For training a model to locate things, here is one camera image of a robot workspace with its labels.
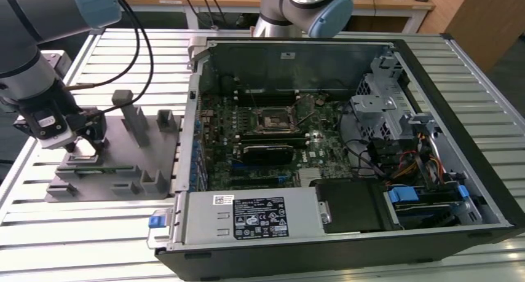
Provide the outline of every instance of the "aluminum extrusion table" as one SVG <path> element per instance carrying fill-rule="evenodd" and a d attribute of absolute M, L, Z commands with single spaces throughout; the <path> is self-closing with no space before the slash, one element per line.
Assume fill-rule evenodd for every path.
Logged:
<path fill-rule="evenodd" d="M 149 30 L 156 77 L 140 100 L 146 114 L 170 108 L 185 113 L 193 36 L 248 36 L 246 31 Z M 339 37 L 367 39 L 368 33 Z M 136 51 L 132 29 L 91 35 L 66 77 L 69 84 L 100 82 L 126 67 Z M 518 202 L 525 206 L 525 123 L 455 41 L 439 35 L 375 34 L 403 38 L 431 74 Z M 81 106 L 109 108 L 117 89 L 140 93 L 149 76 L 149 56 L 118 82 L 77 93 Z M 423 97 L 415 94 L 423 107 Z M 178 281 L 146 245 L 149 216 L 173 199 L 134 202 L 46 203 L 46 188 L 65 150 L 42 150 L 30 139 L 0 186 L 0 281 Z M 250 278 L 242 281 L 524 281 L 525 241 L 514 238 L 417 265 Z"/>

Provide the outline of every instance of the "robotic arm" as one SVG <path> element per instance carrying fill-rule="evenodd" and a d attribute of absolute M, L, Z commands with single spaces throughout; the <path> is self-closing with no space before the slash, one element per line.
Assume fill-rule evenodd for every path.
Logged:
<path fill-rule="evenodd" d="M 333 37 L 351 18 L 352 0 L 261 0 L 261 37 Z M 75 149 L 78 137 L 96 149 L 106 132 L 105 116 L 81 109 L 38 44 L 121 20 L 118 0 L 0 0 L 0 103 L 25 120 L 15 127 L 45 149 Z"/>
<path fill-rule="evenodd" d="M 335 37 L 352 15 L 352 0 L 261 0 L 256 37 Z"/>
<path fill-rule="evenodd" d="M 0 0 L 0 15 L 0 101 L 25 117 L 15 127 L 43 148 L 71 152 L 77 138 L 97 132 L 38 44 L 118 22 L 118 0 Z M 104 117 L 93 123 L 104 128 Z"/>

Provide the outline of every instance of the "blue tab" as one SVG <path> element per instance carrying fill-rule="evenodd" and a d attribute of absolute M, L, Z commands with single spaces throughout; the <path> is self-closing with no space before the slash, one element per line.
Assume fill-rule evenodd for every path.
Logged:
<path fill-rule="evenodd" d="M 416 193 L 413 187 L 396 187 L 388 192 L 388 195 L 393 203 L 420 200 L 419 193 Z"/>
<path fill-rule="evenodd" d="M 166 216 L 150 216 L 150 229 L 166 227 Z"/>
<path fill-rule="evenodd" d="M 391 202 L 396 203 L 400 202 L 400 197 L 397 197 L 396 191 L 388 191 L 388 196 L 391 197 Z"/>
<path fill-rule="evenodd" d="M 471 196 L 470 190 L 467 190 L 467 187 L 464 185 L 459 186 L 459 191 L 460 191 L 462 197 L 464 199 L 470 198 L 470 196 Z"/>

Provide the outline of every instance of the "wooden desk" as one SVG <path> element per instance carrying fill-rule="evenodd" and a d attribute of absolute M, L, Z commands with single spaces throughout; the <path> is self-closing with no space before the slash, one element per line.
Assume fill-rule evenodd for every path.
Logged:
<path fill-rule="evenodd" d="M 192 11 L 188 0 L 128 0 L 134 10 L 144 12 L 185 12 L 189 29 L 200 29 L 198 19 Z M 208 12 L 205 0 L 190 0 L 197 12 Z M 208 0 L 212 11 L 218 12 L 214 1 Z M 261 0 L 218 0 L 225 13 L 260 13 Z M 417 33 L 428 11 L 435 9 L 432 2 L 415 0 L 376 0 L 376 16 L 408 17 L 405 33 Z M 355 0 L 357 16 L 375 16 L 373 0 Z"/>

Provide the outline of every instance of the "floor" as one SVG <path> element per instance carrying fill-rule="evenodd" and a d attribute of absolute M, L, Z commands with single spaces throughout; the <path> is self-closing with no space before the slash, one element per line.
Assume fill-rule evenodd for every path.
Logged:
<path fill-rule="evenodd" d="M 140 19 L 146 28 L 178 28 L 185 29 L 186 17 L 182 13 L 138 13 Z M 228 23 L 225 24 L 218 15 L 213 15 L 214 23 L 221 28 L 233 28 L 242 18 L 240 14 L 226 15 Z M 206 25 L 212 25 L 208 14 L 201 14 L 201 18 Z M 129 18 L 125 16 L 124 20 L 113 25 L 116 28 L 130 28 L 132 24 Z M 66 50 L 71 59 L 75 58 L 81 47 L 85 43 L 87 33 L 67 37 L 59 41 L 54 41 L 42 45 L 42 49 L 62 49 Z M 525 116 L 525 39 L 518 40 L 515 46 L 510 49 L 506 56 L 495 66 L 488 77 L 499 87 L 503 94 L 507 96 L 522 115 Z M 14 129 L 11 126 L 18 115 L 3 113 L 0 111 L 0 159 L 15 160 L 27 140 L 26 135 Z M 10 171 L 10 165 L 0 164 L 0 182 Z"/>

